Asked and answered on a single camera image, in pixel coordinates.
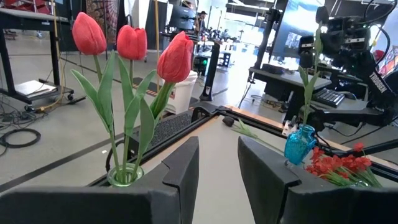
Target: white label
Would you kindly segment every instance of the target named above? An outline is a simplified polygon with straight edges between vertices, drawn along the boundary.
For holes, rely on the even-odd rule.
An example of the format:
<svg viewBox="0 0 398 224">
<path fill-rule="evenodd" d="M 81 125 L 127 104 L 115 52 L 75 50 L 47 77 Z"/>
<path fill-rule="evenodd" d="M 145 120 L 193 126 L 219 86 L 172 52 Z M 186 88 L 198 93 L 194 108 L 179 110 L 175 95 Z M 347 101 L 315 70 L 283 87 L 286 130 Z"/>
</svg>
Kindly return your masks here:
<svg viewBox="0 0 398 224">
<path fill-rule="evenodd" d="M 371 76 L 372 82 L 377 86 L 377 88 L 380 90 L 381 93 L 384 93 L 387 88 L 384 86 L 383 82 L 380 80 L 380 78 L 373 73 Z"/>
</svg>

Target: glass vase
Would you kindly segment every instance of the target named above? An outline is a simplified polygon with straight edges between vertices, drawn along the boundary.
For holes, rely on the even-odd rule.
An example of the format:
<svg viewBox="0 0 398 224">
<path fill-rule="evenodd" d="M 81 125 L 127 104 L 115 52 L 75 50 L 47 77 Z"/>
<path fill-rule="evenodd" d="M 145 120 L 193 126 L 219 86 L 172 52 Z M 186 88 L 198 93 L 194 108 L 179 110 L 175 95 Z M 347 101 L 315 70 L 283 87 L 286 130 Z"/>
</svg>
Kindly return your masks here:
<svg viewBox="0 0 398 224">
<path fill-rule="evenodd" d="M 128 187 L 134 181 L 140 179 L 144 175 L 144 170 L 142 169 L 141 166 L 138 166 L 137 169 L 137 177 L 135 179 L 132 178 L 132 172 L 134 171 L 135 164 L 127 163 L 126 164 L 126 178 L 127 178 L 127 183 L 122 183 L 119 181 L 119 179 L 116 178 L 116 167 L 113 167 L 112 169 L 109 170 L 106 179 L 108 182 L 113 186 L 113 187 Z M 122 165 L 119 166 L 119 173 L 122 171 Z"/>
<path fill-rule="evenodd" d="M 316 139 L 315 129 L 307 124 L 300 124 L 299 129 L 287 137 L 285 157 L 293 164 L 299 165 L 305 156 L 313 149 Z"/>
</svg>

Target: computer monitor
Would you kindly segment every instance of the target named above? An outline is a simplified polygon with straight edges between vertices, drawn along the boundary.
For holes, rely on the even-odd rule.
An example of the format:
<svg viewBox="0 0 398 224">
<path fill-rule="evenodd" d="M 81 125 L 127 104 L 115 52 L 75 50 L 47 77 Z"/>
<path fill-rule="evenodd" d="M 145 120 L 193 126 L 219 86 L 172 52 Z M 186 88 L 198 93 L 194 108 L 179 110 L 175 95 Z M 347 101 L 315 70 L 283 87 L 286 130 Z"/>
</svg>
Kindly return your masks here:
<svg viewBox="0 0 398 224">
<path fill-rule="evenodd" d="M 318 28 L 315 14 L 325 0 L 289 0 L 286 4 L 277 34 L 272 55 L 276 57 L 299 58 L 300 38 L 313 35 Z"/>
<path fill-rule="evenodd" d="M 169 27 L 183 30 L 192 30 L 195 20 L 195 12 L 183 6 L 173 6 Z"/>
</svg>

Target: white bucket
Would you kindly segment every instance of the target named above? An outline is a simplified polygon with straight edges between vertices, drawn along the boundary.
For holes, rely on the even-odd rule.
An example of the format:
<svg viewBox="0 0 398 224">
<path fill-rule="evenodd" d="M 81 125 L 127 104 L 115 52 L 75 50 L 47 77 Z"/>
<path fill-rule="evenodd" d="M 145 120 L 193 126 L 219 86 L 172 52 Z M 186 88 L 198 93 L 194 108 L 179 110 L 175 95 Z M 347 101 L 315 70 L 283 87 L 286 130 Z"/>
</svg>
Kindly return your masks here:
<svg viewBox="0 0 398 224">
<path fill-rule="evenodd" d="M 193 86 L 197 78 L 197 72 L 191 71 L 184 81 L 175 84 L 172 96 L 167 103 L 166 111 L 179 114 L 188 110 Z"/>
</svg>

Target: person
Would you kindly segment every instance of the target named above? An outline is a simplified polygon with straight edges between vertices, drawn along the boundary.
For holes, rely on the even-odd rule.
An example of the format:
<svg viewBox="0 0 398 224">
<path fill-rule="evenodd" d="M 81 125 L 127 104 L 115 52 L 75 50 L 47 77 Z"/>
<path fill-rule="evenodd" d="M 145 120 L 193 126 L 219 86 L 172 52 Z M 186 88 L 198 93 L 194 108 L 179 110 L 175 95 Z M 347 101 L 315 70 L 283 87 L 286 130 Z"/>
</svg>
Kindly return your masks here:
<svg viewBox="0 0 398 224">
<path fill-rule="evenodd" d="M 195 30 L 200 33 L 202 30 L 206 29 L 205 25 L 205 18 L 206 18 L 207 13 L 205 11 L 202 11 L 199 13 L 197 16 L 197 19 L 195 20 Z"/>
</svg>

